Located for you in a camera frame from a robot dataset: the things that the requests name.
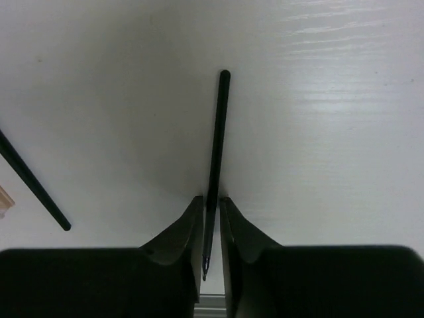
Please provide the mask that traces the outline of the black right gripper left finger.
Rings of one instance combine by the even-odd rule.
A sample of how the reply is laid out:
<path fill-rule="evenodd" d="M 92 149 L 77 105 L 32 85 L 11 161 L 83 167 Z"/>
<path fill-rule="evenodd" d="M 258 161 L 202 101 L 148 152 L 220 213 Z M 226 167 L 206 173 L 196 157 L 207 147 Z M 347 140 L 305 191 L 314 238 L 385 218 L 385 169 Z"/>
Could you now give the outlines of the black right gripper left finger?
<path fill-rule="evenodd" d="M 192 317 L 199 301 L 203 198 L 138 248 L 1 253 L 2 317 Z"/>

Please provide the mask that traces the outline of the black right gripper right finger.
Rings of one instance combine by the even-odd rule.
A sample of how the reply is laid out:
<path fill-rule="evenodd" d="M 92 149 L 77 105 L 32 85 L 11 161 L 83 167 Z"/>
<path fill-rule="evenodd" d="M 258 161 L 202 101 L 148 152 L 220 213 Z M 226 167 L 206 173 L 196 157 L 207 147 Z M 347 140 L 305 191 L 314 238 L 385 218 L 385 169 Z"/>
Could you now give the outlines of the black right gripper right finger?
<path fill-rule="evenodd" d="M 422 317 L 423 259 L 396 245 L 283 246 L 220 201 L 229 317 Z"/>

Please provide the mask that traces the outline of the thin black pencil brush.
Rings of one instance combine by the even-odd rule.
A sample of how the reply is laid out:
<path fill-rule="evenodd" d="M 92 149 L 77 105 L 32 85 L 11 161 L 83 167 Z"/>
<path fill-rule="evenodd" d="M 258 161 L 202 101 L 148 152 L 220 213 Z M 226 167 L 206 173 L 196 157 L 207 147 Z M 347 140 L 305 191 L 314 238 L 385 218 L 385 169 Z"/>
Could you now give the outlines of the thin black pencil brush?
<path fill-rule="evenodd" d="M 217 105 L 215 112 L 215 124 L 213 131 L 213 145 L 211 151 L 211 164 L 209 171 L 209 184 L 205 206 L 205 230 L 203 237 L 202 253 L 202 280 L 207 279 L 210 267 L 211 251 L 213 246 L 213 236 L 215 230 L 215 215 L 217 210 L 219 182 L 221 173 L 221 162 L 223 156 L 225 124 L 227 118 L 229 90 L 231 73 L 222 70 L 219 74 L 219 84 L 217 92 Z"/>

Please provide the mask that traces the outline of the thin black liner brush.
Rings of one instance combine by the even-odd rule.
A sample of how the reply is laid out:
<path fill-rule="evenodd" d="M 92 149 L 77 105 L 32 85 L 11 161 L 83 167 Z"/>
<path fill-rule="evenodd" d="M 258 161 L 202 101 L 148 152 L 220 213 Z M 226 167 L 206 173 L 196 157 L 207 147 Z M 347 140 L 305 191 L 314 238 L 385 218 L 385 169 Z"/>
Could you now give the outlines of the thin black liner brush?
<path fill-rule="evenodd" d="M 49 212 L 54 220 L 61 226 L 61 228 L 64 231 L 69 231 L 72 228 L 71 223 L 62 213 L 60 208 L 56 205 L 42 184 L 38 181 L 36 176 L 33 174 L 19 153 L 3 134 L 3 132 L 1 132 L 1 155 L 10 165 L 10 167 L 12 167 L 12 169 L 17 173 L 17 175 L 25 183 L 29 190 L 31 190 L 39 202 L 44 206 L 47 212 Z"/>

